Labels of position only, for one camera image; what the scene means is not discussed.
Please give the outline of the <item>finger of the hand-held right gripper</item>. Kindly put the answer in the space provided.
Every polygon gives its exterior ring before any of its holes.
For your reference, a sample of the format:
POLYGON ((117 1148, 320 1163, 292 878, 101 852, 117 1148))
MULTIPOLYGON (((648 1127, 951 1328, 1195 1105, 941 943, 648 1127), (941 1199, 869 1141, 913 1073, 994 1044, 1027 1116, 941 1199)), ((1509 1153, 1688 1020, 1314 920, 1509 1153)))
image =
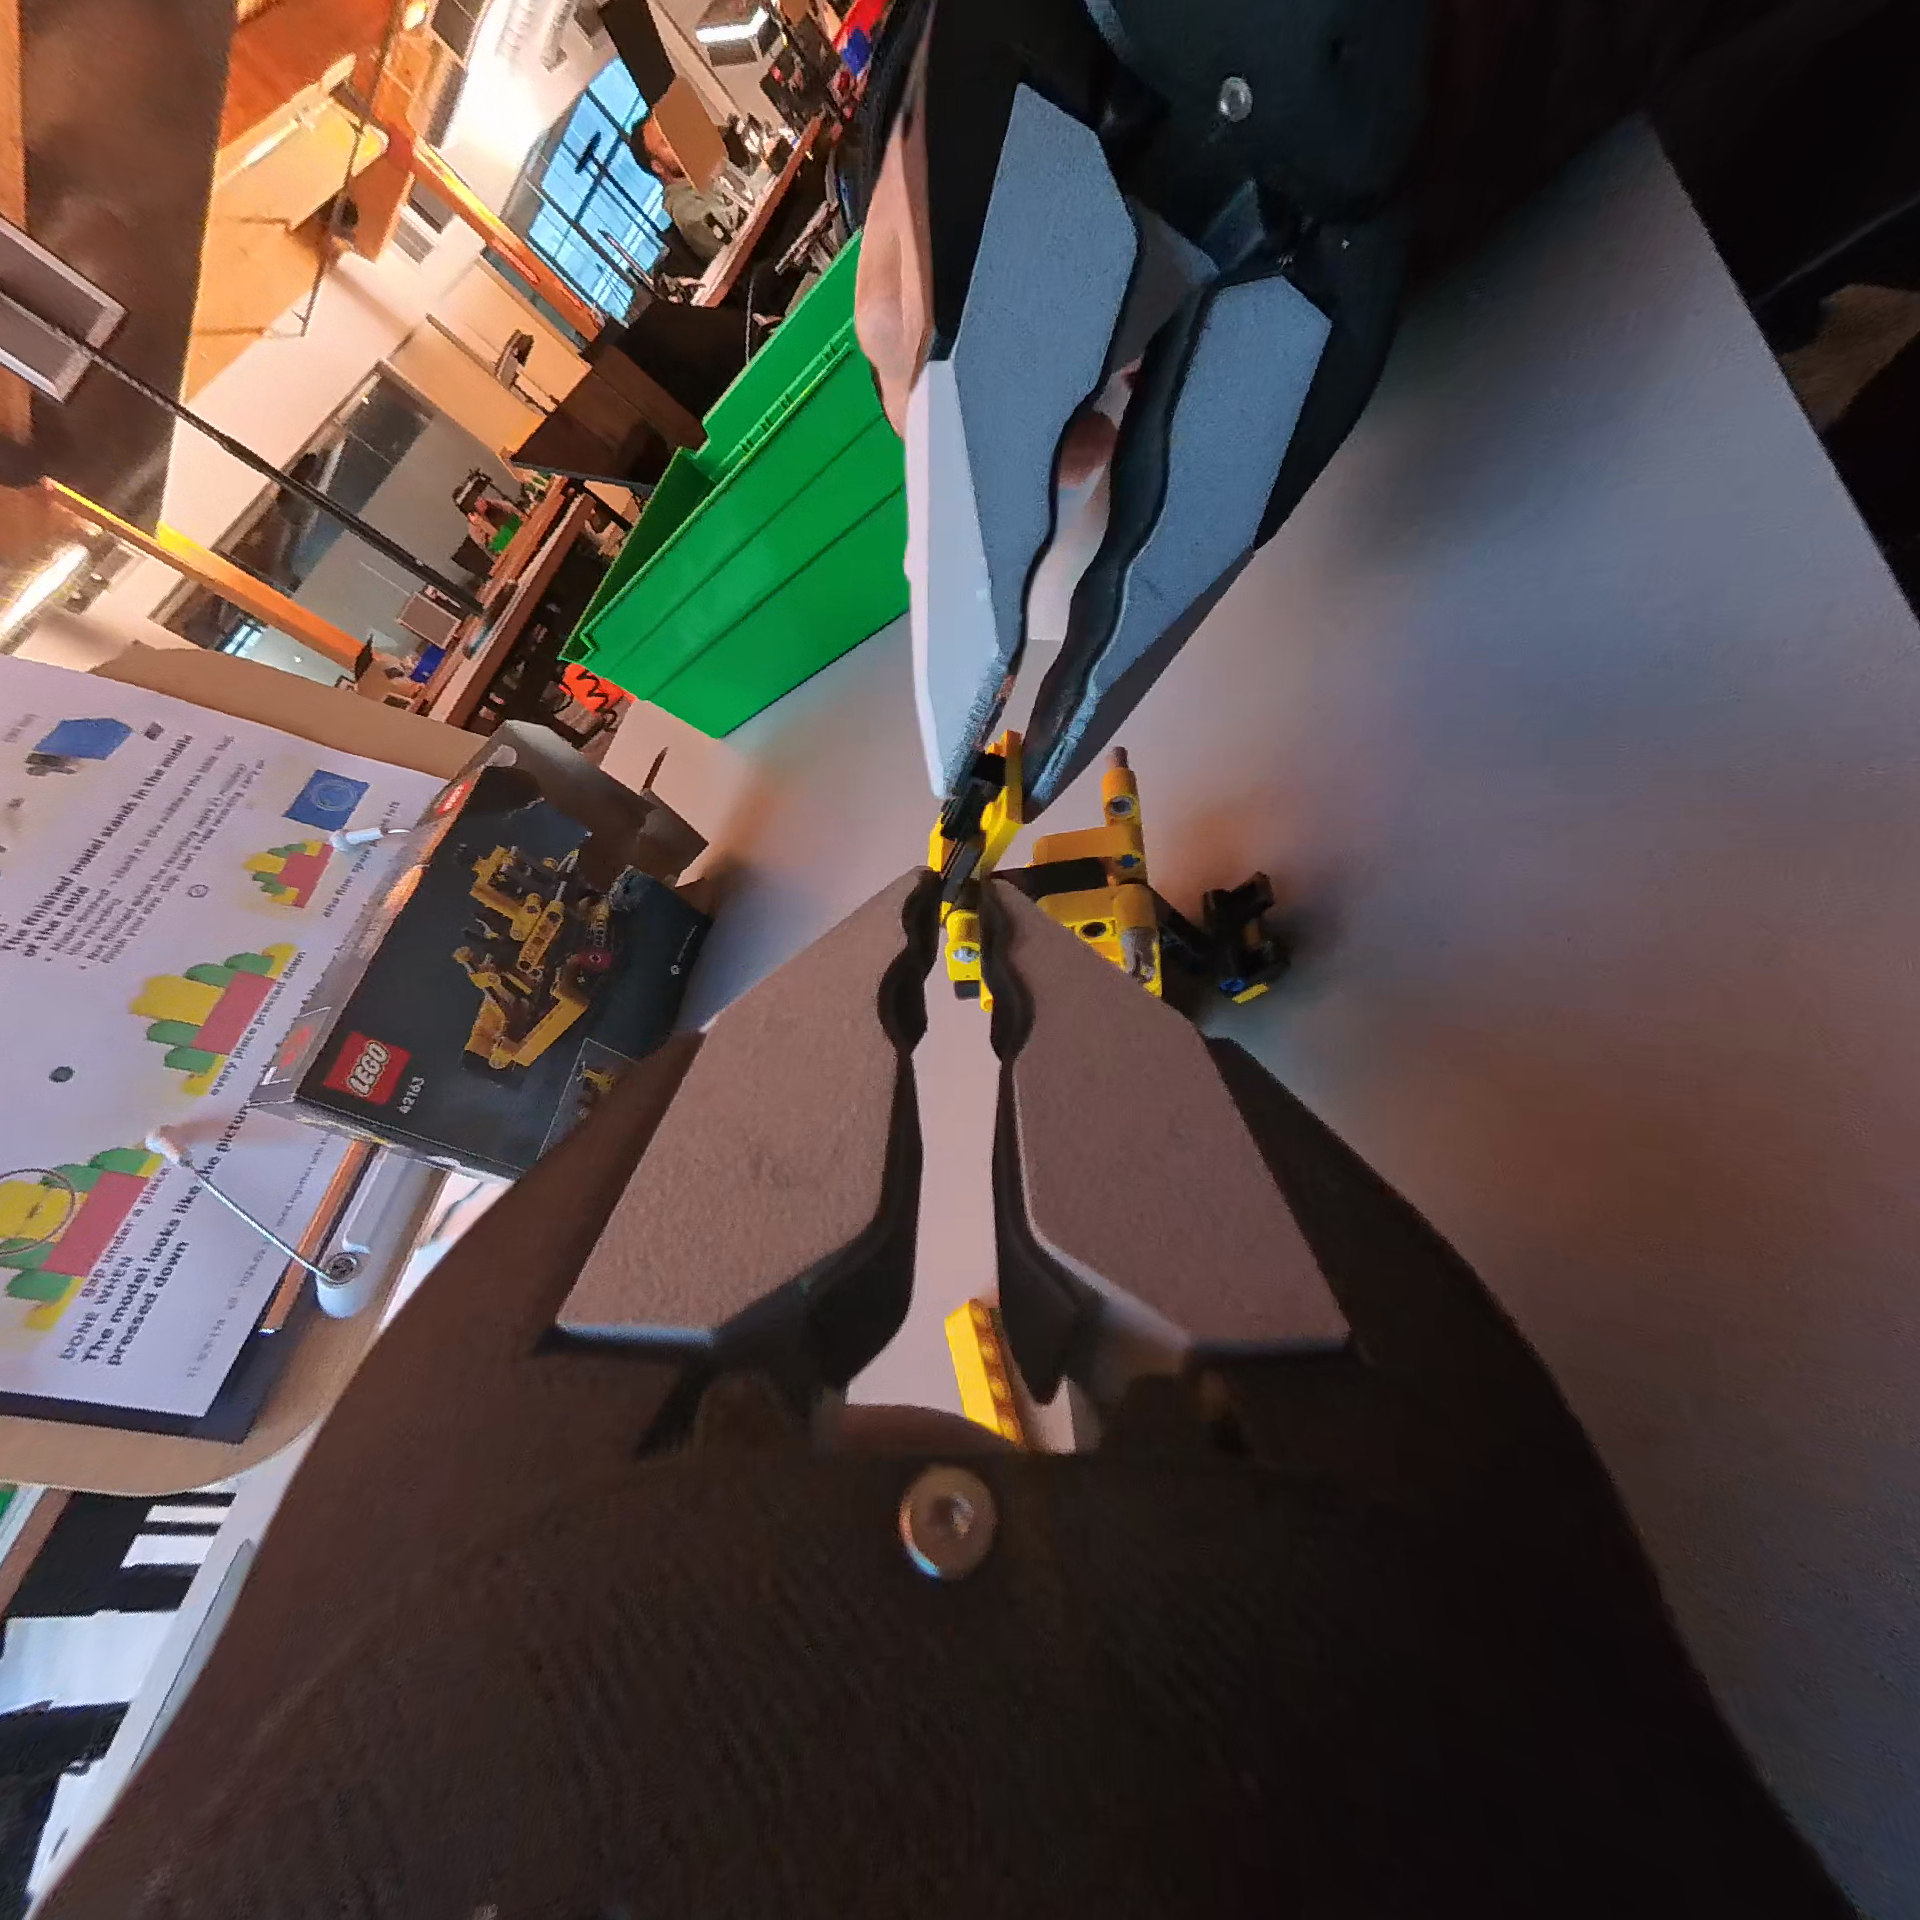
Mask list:
POLYGON ((1028 817, 1115 741, 1253 558, 1328 333, 1284 276, 1239 279, 1207 287, 1145 356, 1107 528, 1031 710, 1028 817))
POLYGON ((960 790, 1017 671, 1059 445, 1107 365, 1136 257, 1097 132, 1020 84, 957 329, 906 405, 903 575, 937 800, 960 790))

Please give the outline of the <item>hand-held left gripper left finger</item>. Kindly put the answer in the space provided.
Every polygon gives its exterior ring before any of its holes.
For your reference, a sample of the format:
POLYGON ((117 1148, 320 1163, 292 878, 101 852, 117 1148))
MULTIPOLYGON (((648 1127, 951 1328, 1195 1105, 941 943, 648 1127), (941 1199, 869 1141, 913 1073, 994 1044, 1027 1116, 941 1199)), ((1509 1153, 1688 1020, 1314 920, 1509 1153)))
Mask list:
POLYGON ((559 1332, 842 1395, 913 1300, 927 980, 915 868, 715 1015, 559 1332))

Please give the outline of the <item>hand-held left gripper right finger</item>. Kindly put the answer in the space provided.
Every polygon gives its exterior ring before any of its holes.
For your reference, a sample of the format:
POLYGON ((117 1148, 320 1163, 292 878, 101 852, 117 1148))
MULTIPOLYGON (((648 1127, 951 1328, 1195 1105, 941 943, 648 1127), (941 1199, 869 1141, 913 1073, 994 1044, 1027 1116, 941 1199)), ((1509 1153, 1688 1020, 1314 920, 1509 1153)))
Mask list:
POLYGON ((1007 879, 984 904, 999 1319, 1028 1396, 1344 1352, 1354 1328, 1217 1056, 1007 879))

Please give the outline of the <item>yellow lego beam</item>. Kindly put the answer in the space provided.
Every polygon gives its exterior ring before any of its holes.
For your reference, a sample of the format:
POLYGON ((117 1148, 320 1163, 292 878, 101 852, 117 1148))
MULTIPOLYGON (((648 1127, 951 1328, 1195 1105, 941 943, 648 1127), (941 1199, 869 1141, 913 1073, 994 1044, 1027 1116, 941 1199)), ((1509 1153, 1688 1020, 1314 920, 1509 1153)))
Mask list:
POLYGON ((962 1414, 1007 1446, 1042 1448, 1036 1404, 996 1303, 968 1297, 946 1315, 944 1334, 962 1414))

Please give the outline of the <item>yellow black lego model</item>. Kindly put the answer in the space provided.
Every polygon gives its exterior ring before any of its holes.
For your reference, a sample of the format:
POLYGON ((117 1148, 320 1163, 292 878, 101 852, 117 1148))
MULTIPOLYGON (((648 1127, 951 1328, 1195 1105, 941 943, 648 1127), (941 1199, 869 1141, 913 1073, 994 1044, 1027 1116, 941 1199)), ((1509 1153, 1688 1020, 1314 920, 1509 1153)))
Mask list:
POLYGON ((929 833, 929 867, 939 876, 939 948, 951 995, 993 1006, 985 977, 980 888, 1001 878, 1049 920, 1065 927, 1155 997, 1165 989, 1165 937, 1178 913, 1155 892, 1145 860, 1138 780, 1125 750, 1111 750, 1099 777, 1099 823, 1036 840, 1023 868, 1007 854, 1024 828, 1024 741, 1001 731, 962 774, 929 833))

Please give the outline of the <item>black lego piece blue pin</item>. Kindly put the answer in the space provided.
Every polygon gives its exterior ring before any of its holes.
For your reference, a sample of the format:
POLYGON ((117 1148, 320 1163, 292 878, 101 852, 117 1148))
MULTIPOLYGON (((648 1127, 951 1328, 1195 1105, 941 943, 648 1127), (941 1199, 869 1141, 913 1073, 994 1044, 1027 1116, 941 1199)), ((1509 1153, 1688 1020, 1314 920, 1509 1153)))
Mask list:
POLYGON ((1221 999, 1248 1003, 1268 995, 1291 968, 1296 934, 1277 918, 1277 894, 1265 871, 1235 886, 1203 894, 1207 973, 1221 999))

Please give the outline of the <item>black lego set box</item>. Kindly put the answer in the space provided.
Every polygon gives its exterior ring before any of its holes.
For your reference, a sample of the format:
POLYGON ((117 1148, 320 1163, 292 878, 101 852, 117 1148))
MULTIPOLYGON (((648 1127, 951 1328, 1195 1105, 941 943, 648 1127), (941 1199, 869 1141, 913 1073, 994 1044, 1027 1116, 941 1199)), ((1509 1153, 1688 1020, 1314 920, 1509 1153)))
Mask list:
POLYGON ((675 1031, 707 847, 651 787, 504 725, 400 839, 250 1105, 520 1180, 675 1031))

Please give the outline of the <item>person's right hand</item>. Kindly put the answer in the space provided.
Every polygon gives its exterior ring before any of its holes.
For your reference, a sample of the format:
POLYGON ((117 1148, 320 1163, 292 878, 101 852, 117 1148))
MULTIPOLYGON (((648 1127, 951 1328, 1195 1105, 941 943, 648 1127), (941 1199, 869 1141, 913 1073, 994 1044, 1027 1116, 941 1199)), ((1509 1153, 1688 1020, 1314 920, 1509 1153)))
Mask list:
MULTIPOLYGON (((903 108, 872 189, 855 271, 855 336, 872 364, 881 409, 901 441, 907 399, 932 336, 929 265, 915 201, 921 172, 921 136, 907 131, 903 108)), ((1115 443, 1115 417, 1097 399, 1083 405, 1063 432, 1061 486, 1091 484, 1111 464, 1115 443)))

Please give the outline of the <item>green plastic bin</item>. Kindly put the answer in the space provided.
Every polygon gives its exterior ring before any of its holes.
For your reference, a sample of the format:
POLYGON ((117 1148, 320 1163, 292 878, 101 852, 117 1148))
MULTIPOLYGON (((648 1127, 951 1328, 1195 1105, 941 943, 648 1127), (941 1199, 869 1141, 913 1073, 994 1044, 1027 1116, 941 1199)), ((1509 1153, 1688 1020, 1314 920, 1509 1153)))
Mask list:
POLYGON ((907 611, 903 445, 857 343, 859 238, 668 461, 563 661, 729 735, 907 611))

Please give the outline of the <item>blue framed window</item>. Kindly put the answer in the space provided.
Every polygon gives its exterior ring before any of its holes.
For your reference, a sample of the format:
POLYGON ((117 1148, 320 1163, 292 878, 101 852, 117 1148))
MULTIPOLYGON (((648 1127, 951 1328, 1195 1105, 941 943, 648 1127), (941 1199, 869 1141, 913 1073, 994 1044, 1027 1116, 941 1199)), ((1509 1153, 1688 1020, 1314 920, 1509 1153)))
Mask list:
POLYGON ((625 323, 675 263, 679 238, 661 180, 635 153, 650 115, 625 61, 613 59, 522 166, 511 225, 565 285, 625 323))

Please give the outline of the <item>dark blue clipboard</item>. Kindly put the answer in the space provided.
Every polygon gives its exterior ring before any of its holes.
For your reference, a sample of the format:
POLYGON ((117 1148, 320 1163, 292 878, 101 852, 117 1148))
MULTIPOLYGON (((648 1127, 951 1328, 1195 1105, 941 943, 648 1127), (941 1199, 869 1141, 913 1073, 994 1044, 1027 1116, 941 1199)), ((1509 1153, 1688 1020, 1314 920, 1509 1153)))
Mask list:
POLYGON ((215 1445, 242 1441, 282 1377, 289 1358, 297 1350, 308 1328, 320 1319, 319 1307, 304 1303, 289 1315, 287 1324, 267 1329, 258 1324, 208 1409, 194 1420, 175 1413, 140 1407, 109 1407, 76 1399, 47 1399, 3 1395, 3 1414, 52 1425, 87 1425, 122 1433, 151 1433, 162 1437, 192 1437, 215 1445))

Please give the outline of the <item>printed instruction sheet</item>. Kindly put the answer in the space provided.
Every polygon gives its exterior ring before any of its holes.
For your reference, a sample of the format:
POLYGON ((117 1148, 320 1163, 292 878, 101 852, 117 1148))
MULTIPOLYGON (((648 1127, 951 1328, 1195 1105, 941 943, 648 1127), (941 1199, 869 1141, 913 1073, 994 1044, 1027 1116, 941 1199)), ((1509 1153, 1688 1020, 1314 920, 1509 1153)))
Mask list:
POLYGON ((177 1129, 303 1244, 347 1143, 250 1105, 443 781, 52 662, 3 677, 3 1388, 201 1417, 295 1268, 143 1143, 177 1129))

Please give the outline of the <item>black white marker tag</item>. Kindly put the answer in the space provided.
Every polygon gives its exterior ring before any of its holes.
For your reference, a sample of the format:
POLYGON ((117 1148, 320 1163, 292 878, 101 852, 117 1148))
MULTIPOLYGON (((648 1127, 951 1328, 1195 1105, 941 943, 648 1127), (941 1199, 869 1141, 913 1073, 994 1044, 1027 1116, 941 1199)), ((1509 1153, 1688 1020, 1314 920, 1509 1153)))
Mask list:
POLYGON ((41 1494, 5 1555, 3 1912, 25 1915, 51 1822, 105 1760, 233 1505, 41 1494))

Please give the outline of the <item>black metal pole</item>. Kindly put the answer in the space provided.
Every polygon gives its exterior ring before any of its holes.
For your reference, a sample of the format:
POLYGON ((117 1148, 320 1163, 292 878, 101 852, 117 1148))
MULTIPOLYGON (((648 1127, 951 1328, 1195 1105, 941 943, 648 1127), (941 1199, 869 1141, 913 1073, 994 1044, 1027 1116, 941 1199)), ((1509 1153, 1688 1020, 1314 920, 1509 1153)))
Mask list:
POLYGON ((128 389, 132 395, 151 403, 153 407, 162 409, 177 422, 192 428, 200 437, 213 443, 217 449, 228 454, 231 460, 247 465, 251 473, 263 477, 265 481, 275 484, 276 489, 291 492, 297 495, 306 507, 313 511, 336 521, 345 528, 356 542, 372 548, 380 558, 397 565, 409 577, 420 583, 420 588, 429 588, 441 591, 463 614, 480 616, 485 613, 482 599, 463 583, 456 583, 447 572, 427 565, 425 560, 417 558, 411 550, 393 542, 391 536, 383 534, 372 524, 362 518, 356 511, 351 511, 345 504, 333 500, 328 492, 319 484, 299 477, 297 473, 275 465, 263 454, 251 449, 247 443, 235 439, 233 435, 225 432, 223 428, 208 422, 200 413, 194 413, 181 397, 165 393, 162 389, 153 387, 146 377, 132 372, 131 367, 122 365, 109 351, 83 341, 76 333, 55 331, 65 344, 68 344, 90 367, 108 372, 114 381, 128 389))

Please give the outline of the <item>ceiling light panel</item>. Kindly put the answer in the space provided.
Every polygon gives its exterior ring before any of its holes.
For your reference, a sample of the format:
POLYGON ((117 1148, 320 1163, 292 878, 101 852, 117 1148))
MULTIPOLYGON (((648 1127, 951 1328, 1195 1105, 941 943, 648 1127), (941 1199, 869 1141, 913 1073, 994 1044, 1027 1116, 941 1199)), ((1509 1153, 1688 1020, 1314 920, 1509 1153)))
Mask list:
POLYGON ((3 365, 37 395, 68 403, 128 309, 3 219, 3 365))

